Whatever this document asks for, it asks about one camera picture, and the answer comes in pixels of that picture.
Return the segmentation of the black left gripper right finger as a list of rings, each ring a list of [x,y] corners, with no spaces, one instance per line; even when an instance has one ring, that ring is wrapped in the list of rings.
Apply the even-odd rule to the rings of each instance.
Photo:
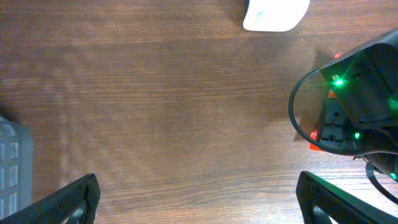
[[[305,224],[397,224],[394,217],[352,196],[315,174],[300,173],[296,196]]]

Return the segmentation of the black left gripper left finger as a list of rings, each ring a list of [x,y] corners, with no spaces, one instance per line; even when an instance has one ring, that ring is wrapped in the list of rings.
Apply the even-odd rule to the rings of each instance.
[[[86,174],[42,200],[4,218],[1,223],[93,224],[100,196],[96,176],[93,173]]]

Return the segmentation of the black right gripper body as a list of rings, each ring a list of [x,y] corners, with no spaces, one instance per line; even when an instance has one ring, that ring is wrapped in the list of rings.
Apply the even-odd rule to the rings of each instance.
[[[318,119],[318,142],[342,151],[354,151],[358,129],[337,99],[326,99]]]

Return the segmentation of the red snack bag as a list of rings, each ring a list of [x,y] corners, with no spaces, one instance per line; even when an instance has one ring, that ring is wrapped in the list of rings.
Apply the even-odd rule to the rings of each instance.
[[[342,55],[343,55],[342,53],[338,52],[338,53],[335,54],[334,59],[337,59],[337,58],[341,57]],[[335,95],[335,93],[334,93],[332,90],[329,90],[329,92],[328,92],[328,99],[329,99],[329,100],[335,100],[335,99],[336,99],[336,95]],[[318,128],[316,128],[316,129],[311,133],[310,137],[311,137],[313,140],[315,140],[315,141],[317,140],[317,137],[318,137]],[[315,151],[322,151],[319,147],[315,146],[315,145],[312,144],[312,143],[310,143],[309,149],[315,150]]]

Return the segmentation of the grey plastic basket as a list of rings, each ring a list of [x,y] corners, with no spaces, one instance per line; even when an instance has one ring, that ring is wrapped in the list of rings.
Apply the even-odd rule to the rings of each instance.
[[[1,219],[32,203],[33,157],[31,132],[1,117]]]

